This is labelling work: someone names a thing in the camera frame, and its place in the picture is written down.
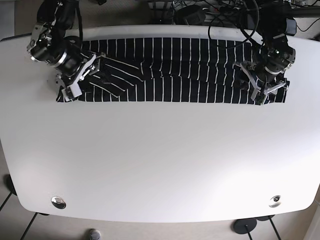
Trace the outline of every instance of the white table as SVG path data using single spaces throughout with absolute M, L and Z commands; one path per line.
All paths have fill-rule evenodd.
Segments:
M 241 40 L 213 28 L 217 39 Z M 86 39 L 207 38 L 201 26 L 87 29 Z M 0 42 L 0 138 L 20 203 L 75 218 L 204 222 L 307 208 L 320 183 L 320 43 L 289 38 L 286 103 L 56 103 L 55 71 Z M 281 205 L 269 207 L 281 196 Z M 62 197 L 65 209 L 51 203 Z

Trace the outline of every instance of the striped shirt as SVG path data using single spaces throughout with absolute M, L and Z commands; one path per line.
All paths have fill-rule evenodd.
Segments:
M 196 38 L 127 38 L 83 42 L 84 51 L 105 53 L 100 72 L 79 82 L 85 102 L 191 102 L 257 104 L 253 86 L 240 89 L 234 62 L 252 61 L 250 43 Z M 289 82 L 265 102 L 284 103 Z M 64 102 L 61 91 L 57 102 Z

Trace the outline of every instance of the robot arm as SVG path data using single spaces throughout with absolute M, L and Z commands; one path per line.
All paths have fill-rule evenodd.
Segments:
M 287 35 L 294 35 L 297 25 L 292 17 L 284 14 L 291 9 L 288 2 L 280 1 L 279 8 L 274 0 L 260 1 L 257 32 L 264 44 L 259 46 L 254 62 L 236 62 L 235 65 L 246 76 L 245 80 L 240 81 L 246 82 L 247 86 L 250 83 L 253 85 L 251 99 L 263 104 L 269 94 L 277 94 L 277 89 L 285 85 L 283 73 L 295 62 L 296 52 L 288 45 Z M 254 7 L 250 0 L 246 1 L 246 5 L 247 10 Z M 27 46 L 32 60 L 46 62 L 60 71 L 58 77 L 62 80 L 62 93 L 66 101 L 82 94 L 78 82 L 86 75 L 99 71 L 100 61 L 96 59 L 103 57 L 81 50 L 81 34 L 80 37 L 65 37 L 66 30 L 72 27 L 76 10 L 79 18 L 79 0 L 44 0 Z
M 36 62 L 46 62 L 56 68 L 63 83 L 66 101 L 82 94 L 78 81 L 94 71 L 96 55 L 81 50 L 82 39 L 65 37 L 72 27 L 78 0 L 45 0 L 37 13 L 37 23 L 31 34 L 27 51 Z

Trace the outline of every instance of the metal bolt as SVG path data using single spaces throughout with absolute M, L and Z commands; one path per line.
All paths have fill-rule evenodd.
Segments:
M 280 195 L 274 196 L 269 201 L 269 207 L 270 208 L 276 208 L 276 207 L 278 207 L 280 205 L 281 205 L 281 196 Z
M 273 201 L 274 202 L 278 202 L 280 200 L 280 197 L 279 196 L 275 196 L 274 198 L 273 198 Z
M 53 198 L 51 198 L 51 203 L 57 209 L 65 209 L 67 206 L 66 202 L 59 196 L 54 196 Z
M 289 58 L 289 54 L 288 54 L 287 52 L 284 52 L 284 53 L 283 53 L 283 58 L 284 58 L 284 59 L 288 59 L 288 58 Z

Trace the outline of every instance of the shoe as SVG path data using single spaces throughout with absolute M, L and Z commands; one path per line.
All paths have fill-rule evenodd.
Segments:
M 91 229 L 89 234 L 90 240 L 102 240 L 101 233 L 97 229 Z

